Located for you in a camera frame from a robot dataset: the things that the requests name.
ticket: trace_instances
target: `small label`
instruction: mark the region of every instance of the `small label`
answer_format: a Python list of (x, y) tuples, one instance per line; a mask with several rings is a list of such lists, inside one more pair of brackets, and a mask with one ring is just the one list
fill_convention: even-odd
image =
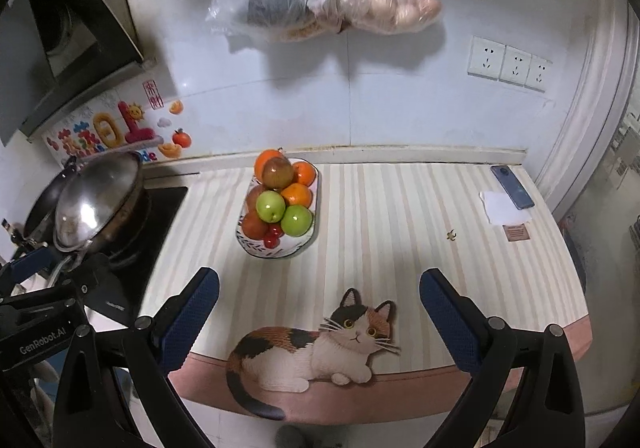
[(105, 304), (107, 304), (109, 307), (113, 307), (115, 309), (117, 309), (118, 311), (124, 311), (124, 307), (121, 305), (118, 305), (116, 303), (110, 302), (108, 300), (104, 301)]
[(505, 235), (509, 242), (517, 242), (518, 240), (529, 240), (529, 232), (524, 224), (518, 226), (503, 226)]
[(28, 354), (29, 352), (33, 352), (40, 347), (47, 345), (50, 342), (53, 342), (60, 338), (60, 336), (66, 335), (66, 330), (64, 327), (58, 327), (57, 331), (52, 331), (46, 336), (41, 336), (40, 338), (36, 338), (31, 343), (20, 347), (20, 354)]
[(156, 86), (155, 80), (149, 80), (142, 84), (145, 88), (146, 98), (149, 100), (149, 105), (153, 110), (158, 110), (158, 108), (164, 107), (164, 102), (162, 101), (162, 96), (160, 92), (158, 92), (158, 86)]

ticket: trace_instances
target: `blue smartphone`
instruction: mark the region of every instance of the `blue smartphone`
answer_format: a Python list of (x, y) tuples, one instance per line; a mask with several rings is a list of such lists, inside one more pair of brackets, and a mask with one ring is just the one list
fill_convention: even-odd
[(524, 186), (520, 184), (520, 181), (518, 181), (518, 178), (511, 171), (511, 168), (505, 164), (499, 164), (492, 166), (491, 171), (504, 188), (504, 191), (511, 197), (517, 209), (524, 210), (525, 208), (535, 206), (533, 199), (531, 199), (531, 196), (524, 189)]

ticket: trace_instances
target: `cherry tomato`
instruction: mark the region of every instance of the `cherry tomato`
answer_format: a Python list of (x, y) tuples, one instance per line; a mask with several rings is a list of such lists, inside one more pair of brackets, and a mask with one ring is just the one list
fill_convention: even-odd
[(282, 226), (280, 226), (279, 222), (274, 222), (273, 224), (269, 224), (269, 231), (267, 232), (269, 235), (273, 235), (276, 238), (280, 238), (284, 235), (282, 231)]
[(264, 247), (268, 250), (276, 248), (280, 243), (280, 239), (275, 235), (271, 235), (271, 233), (267, 233), (262, 241), (264, 242)]

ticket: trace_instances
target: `striped countertop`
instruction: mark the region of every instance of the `striped countertop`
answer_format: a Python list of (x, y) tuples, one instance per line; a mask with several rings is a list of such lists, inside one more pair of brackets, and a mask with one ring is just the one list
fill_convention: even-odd
[[(164, 186), (183, 183), (190, 189), (141, 314), (155, 314), (200, 266), (215, 269), (220, 299), (192, 357), (222, 367), (251, 330), (316, 330), (345, 290), (355, 287), (365, 304), (393, 300), (398, 307), (393, 335), (401, 353), (373, 356), (372, 370), (381, 376), (452, 365), (418, 297), (419, 275), (428, 268), (440, 268), (486, 316), (501, 316), (514, 328), (541, 331), (552, 322), (567, 327), (588, 314), (558, 227), (523, 167), (513, 171), (536, 205), (526, 224), (530, 240), (520, 242), (508, 242), (484, 213), (479, 193), (502, 190), (488, 165), (322, 164), (318, 170), (317, 235), (295, 256), (278, 260), (253, 258), (236, 241), (251, 168), (164, 180)], [(451, 230), (453, 242), (447, 240)]]

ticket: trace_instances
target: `stainless steel lid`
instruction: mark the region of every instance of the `stainless steel lid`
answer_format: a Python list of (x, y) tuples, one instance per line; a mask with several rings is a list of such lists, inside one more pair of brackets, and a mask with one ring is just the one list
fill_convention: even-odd
[(60, 194), (54, 243), (74, 251), (94, 238), (120, 209), (140, 169), (138, 154), (104, 154), (89, 161)]

